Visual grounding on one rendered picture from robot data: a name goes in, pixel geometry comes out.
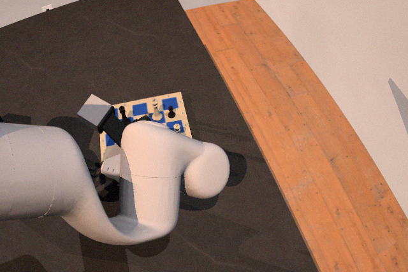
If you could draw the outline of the blue and cream chessboard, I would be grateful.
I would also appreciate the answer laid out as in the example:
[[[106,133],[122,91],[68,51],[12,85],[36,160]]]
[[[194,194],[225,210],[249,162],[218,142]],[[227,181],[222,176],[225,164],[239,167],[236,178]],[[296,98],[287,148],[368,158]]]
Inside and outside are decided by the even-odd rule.
[[[151,101],[153,99],[157,99],[158,110],[163,115],[160,121],[154,121],[152,119],[154,108],[152,107]],[[148,115],[151,121],[167,125],[172,131],[174,131],[173,126],[175,124],[179,124],[180,133],[192,138],[181,92],[115,104],[112,106],[114,106],[115,108],[115,116],[120,121],[122,121],[122,115],[119,112],[119,107],[124,106],[126,117],[130,119],[131,122],[135,119],[139,119],[144,115]],[[169,106],[173,106],[173,112],[175,112],[174,118],[168,117]],[[102,134],[100,134],[101,164],[103,164],[103,162],[105,161],[105,158],[107,157],[114,144],[115,142],[104,131],[102,132]]]

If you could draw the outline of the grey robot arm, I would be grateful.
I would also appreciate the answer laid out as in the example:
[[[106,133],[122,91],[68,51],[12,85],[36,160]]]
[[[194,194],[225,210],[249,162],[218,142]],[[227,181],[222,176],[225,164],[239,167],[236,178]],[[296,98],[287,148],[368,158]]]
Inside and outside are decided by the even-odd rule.
[[[120,147],[119,214],[108,218],[67,131],[0,122],[0,221],[59,215],[92,240],[137,245],[175,229],[180,194],[208,199],[228,182],[230,162],[216,144],[153,121],[125,126],[114,106],[93,94],[77,115]]]

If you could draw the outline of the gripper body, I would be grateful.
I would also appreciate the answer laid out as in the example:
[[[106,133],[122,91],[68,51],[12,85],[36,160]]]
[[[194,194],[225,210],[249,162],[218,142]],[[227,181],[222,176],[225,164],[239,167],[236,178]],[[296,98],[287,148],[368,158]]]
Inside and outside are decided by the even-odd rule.
[[[101,166],[101,172],[119,182],[120,147],[115,143]]]

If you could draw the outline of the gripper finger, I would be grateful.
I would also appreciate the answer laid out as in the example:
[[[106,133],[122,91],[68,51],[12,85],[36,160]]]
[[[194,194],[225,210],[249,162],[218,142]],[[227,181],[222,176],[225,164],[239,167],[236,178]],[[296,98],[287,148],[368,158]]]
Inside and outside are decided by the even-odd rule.
[[[145,115],[145,116],[143,116],[143,117],[141,117],[139,119],[133,120],[130,124],[132,124],[134,122],[137,122],[137,121],[141,121],[141,120],[151,121],[151,119],[147,115]]]
[[[114,187],[116,187],[119,182],[112,178],[108,178],[101,172],[101,168],[97,169],[94,166],[87,165],[91,176],[94,178],[94,185],[96,186],[96,191],[101,197],[105,197]]]

